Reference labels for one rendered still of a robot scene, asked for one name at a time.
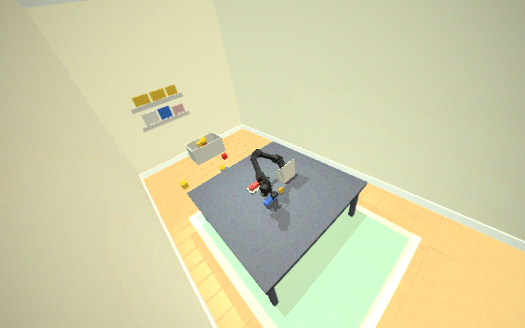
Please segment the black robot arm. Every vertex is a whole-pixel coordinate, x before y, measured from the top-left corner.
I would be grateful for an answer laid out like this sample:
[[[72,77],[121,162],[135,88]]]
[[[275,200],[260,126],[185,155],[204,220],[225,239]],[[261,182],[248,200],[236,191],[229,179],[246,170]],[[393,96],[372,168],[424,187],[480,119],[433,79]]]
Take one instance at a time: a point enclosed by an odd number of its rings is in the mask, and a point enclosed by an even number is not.
[[[270,184],[270,180],[269,180],[270,177],[265,177],[265,174],[261,171],[260,166],[259,166],[258,161],[257,161],[257,158],[259,158],[259,157],[272,160],[272,162],[274,162],[275,164],[278,164],[278,166],[280,168],[285,166],[287,163],[285,163],[283,161],[284,158],[282,156],[278,155],[278,154],[271,155],[271,154],[268,154],[268,153],[264,153],[264,152],[262,152],[259,149],[255,149],[252,152],[250,161],[252,162],[254,170],[256,172],[256,175],[255,175],[256,180],[257,180],[259,186],[261,186],[260,187],[260,189],[261,189],[260,195],[262,195],[263,197],[265,197],[265,196],[267,197],[267,195],[269,193],[268,189],[269,189],[269,187],[271,185]]]

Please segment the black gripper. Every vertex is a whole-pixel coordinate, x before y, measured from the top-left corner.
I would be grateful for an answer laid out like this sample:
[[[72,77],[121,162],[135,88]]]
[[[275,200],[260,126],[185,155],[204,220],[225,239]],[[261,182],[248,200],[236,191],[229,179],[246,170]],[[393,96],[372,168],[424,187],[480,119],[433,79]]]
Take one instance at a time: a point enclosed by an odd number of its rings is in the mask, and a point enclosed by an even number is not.
[[[269,193],[271,193],[270,196],[271,196],[272,200],[274,200],[274,199],[278,196],[278,192],[276,192],[276,191],[274,191],[274,192],[271,191],[271,190],[272,190],[271,186],[272,186],[272,185],[270,185],[268,191],[269,191]]]

